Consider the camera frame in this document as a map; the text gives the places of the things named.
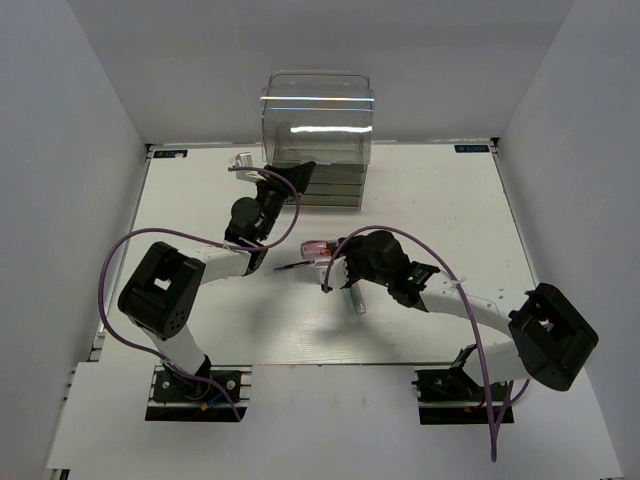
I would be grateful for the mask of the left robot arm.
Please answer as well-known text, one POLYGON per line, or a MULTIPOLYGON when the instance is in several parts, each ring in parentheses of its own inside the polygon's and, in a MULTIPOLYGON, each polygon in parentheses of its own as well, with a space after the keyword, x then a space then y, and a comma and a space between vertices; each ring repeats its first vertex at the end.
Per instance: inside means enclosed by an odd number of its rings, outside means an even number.
POLYGON ((118 309, 152 340, 174 385, 188 399, 209 399, 215 389, 210 359, 187 327, 199 288, 259 269, 268 252, 263 242, 285 203, 298 202, 306 192, 315 169, 314 161, 283 168, 268 165, 251 179, 256 194, 231 206, 219 247, 189 253, 156 242, 125 284, 118 309))

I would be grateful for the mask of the clear organizer top lid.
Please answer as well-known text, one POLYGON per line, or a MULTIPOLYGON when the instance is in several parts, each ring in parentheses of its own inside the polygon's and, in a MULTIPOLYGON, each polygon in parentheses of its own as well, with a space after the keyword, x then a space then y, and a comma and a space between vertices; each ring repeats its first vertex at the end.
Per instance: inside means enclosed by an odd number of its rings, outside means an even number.
POLYGON ((281 70, 270 76, 260 101, 266 163, 369 163, 375 96, 367 76, 281 70))

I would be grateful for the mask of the pink glue stick tube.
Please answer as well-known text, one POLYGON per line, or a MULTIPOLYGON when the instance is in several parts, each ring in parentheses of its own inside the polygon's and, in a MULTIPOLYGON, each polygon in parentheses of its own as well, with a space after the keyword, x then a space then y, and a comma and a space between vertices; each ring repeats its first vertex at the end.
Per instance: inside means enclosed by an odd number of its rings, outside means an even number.
POLYGON ((307 262, 328 261, 339 245, 338 240, 309 240, 300 246, 301 256, 307 262))

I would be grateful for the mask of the corner blue label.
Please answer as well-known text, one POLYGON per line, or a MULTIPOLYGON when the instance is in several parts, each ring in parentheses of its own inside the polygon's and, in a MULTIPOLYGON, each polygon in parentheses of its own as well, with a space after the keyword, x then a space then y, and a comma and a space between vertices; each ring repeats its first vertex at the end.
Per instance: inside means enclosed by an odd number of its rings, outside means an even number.
POLYGON ((488 145, 482 144, 455 144, 454 150, 456 153, 489 153, 490 148, 488 145))
POLYGON ((153 158, 160 159, 174 159, 174 158, 186 158, 188 151, 186 149, 177 150, 155 150, 153 152, 153 158))

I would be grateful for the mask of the left corner blue label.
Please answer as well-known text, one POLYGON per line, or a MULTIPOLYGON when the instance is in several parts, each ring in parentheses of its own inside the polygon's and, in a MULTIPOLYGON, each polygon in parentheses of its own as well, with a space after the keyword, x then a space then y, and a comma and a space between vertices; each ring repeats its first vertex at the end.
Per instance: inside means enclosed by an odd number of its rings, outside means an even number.
POLYGON ((160 159, 174 159, 174 158, 186 158, 188 151, 186 149, 177 150, 155 150, 153 152, 153 158, 160 159))

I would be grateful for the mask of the orange capped highlighter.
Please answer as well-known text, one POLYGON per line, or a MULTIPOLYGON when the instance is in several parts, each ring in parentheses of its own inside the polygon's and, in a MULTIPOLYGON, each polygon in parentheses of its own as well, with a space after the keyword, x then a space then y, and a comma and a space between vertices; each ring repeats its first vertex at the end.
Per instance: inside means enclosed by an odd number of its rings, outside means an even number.
POLYGON ((358 284, 354 284, 350 287, 350 297, 356 314, 364 315, 366 313, 366 304, 358 284))

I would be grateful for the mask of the right corner blue label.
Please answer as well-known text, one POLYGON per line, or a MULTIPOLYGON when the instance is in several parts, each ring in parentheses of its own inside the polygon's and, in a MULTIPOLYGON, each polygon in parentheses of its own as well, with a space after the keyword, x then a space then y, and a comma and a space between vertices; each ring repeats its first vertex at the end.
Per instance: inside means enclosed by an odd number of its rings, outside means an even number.
POLYGON ((456 153, 489 153, 490 148, 488 145, 482 144, 455 144, 454 150, 456 153))

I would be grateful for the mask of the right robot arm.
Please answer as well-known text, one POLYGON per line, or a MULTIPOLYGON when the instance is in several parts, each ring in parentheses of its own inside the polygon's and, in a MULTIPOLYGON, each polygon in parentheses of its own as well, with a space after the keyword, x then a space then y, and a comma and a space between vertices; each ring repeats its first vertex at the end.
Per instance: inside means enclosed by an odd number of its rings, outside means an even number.
POLYGON ((465 318, 506 336, 506 341, 464 348, 450 366, 453 390, 472 399, 493 383, 534 380, 567 391, 599 343, 599 336, 554 285, 518 291, 465 287, 442 263, 409 259, 389 231, 375 230, 339 241, 343 274, 337 288, 367 281, 386 288, 400 305, 465 318))

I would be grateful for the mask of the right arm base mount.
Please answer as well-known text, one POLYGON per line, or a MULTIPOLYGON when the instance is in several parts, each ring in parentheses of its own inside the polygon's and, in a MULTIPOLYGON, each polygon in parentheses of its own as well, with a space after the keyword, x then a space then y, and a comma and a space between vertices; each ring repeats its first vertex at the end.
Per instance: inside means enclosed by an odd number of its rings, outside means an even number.
POLYGON ((482 386, 448 369, 416 369, 411 385, 417 394, 422 426, 487 425, 482 386))

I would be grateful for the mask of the green capped highlighter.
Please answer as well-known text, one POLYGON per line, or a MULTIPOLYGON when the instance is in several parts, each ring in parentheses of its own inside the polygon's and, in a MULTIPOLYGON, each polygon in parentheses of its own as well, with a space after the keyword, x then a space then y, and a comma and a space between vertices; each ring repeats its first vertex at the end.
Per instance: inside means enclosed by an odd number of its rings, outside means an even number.
POLYGON ((351 290, 350 289, 341 289, 340 290, 342 299, 343 299, 343 303, 344 306, 346 308, 346 310, 350 313, 350 314, 356 314, 356 309, 354 306, 354 302, 352 299, 352 295, 351 295, 351 290))

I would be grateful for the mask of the purple pen refill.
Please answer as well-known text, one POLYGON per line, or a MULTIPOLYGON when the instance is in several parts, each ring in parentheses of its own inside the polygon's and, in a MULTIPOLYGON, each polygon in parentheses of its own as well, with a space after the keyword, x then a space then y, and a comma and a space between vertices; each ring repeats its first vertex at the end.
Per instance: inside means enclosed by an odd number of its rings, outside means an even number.
POLYGON ((284 272, 284 271, 289 271, 289 270, 293 270, 293 269, 296 269, 296 268, 314 266, 315 263, 316 262, 313 261, 313 260, 303 260, 303 261, 299 261, 299 262, 295 262, 295 263, 290 263, 290 264, 274 267, 273 271, 274 272, 284 272))

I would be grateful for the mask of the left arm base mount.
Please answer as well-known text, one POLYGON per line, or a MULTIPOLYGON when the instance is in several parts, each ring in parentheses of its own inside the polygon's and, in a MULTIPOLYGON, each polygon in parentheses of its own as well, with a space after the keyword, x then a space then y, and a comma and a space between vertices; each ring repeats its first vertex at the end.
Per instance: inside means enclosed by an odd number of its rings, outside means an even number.
POLYGON ((157 365, 151 377, 145 420, 147 422, 235 423, 249 406, 252 367, 212 366, 210 378, 224 388, 179 380, 166 367, 157 365))

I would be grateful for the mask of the clear acrylic drawer organizer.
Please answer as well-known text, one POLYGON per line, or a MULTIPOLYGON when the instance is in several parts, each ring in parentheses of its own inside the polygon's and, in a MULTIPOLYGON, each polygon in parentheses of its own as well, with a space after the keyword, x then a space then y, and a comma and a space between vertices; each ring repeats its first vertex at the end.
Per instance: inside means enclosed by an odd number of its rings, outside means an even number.
MULTIPOLYGON (((317 207, 360 209, 369 163, 366 165, 321 165, 316 163, 310 184, 303 195, 303 204, 317 207)), ((296 164, 299 163, 285 162, 269 165, 288 167, 296 164)))

